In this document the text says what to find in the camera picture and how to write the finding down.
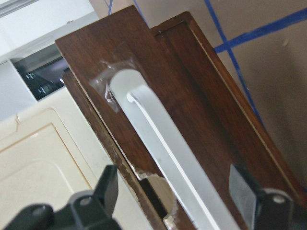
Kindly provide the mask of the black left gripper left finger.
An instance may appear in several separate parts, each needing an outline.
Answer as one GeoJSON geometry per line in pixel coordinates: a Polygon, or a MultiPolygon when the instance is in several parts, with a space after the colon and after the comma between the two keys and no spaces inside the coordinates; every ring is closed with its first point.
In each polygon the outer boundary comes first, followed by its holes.
{"type": "Polygon", "coordinates": [[[112,217],[118,198],[118,174],[116,165],[107,165],[94,189],[93,197],[103,206],[108,216],[112,217]]]}

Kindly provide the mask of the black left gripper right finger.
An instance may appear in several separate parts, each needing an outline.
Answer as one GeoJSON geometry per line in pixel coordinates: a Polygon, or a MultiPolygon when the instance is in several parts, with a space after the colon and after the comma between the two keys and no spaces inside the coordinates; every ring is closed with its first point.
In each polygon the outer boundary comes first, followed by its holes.
{"type": "Polygon", "coordinates": [[[264,191],[242,165],[230,166],[229,194],[246,225],[254,227],[264,191]]]}

